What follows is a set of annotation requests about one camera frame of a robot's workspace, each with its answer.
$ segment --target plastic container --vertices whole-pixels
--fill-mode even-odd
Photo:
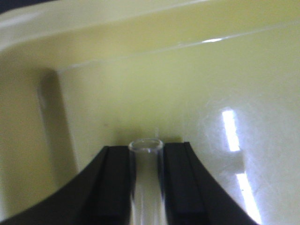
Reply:
[[[62,0],[1,14],[1,219],[102,146],[158,137],[190,141],[259,223],[299,224],[299,7]]]

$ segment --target black holder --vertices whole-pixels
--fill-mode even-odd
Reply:
[[[257,225],[221,188],[188,142],[163,152],[169,225]],[[66,186],[0,225],[128,225],[130,164],[127,146],[104,147]]]

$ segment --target transparent tube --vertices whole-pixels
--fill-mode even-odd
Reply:
[[[161,192],[163,143],[159,139],[138,139],[130,143],[131,225],[166,225]]]

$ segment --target yellow surface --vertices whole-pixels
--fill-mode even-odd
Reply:
[[[245,209],[235,175],[246,171],[264,224],[300,222],[278,214],[297,214],[300,202],[291,189],[300,180],[299,12],[297,1],[204,1],[2,50],[5,216],[54,192],[103,145],[158,136],[190,141]],[[227,146],[228,109],[240,154]]]

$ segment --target glass tube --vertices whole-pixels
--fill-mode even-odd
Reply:
[[[165,204],[161,192],[163,142],[138,139],[130,143],[131,225],[166,225]]]

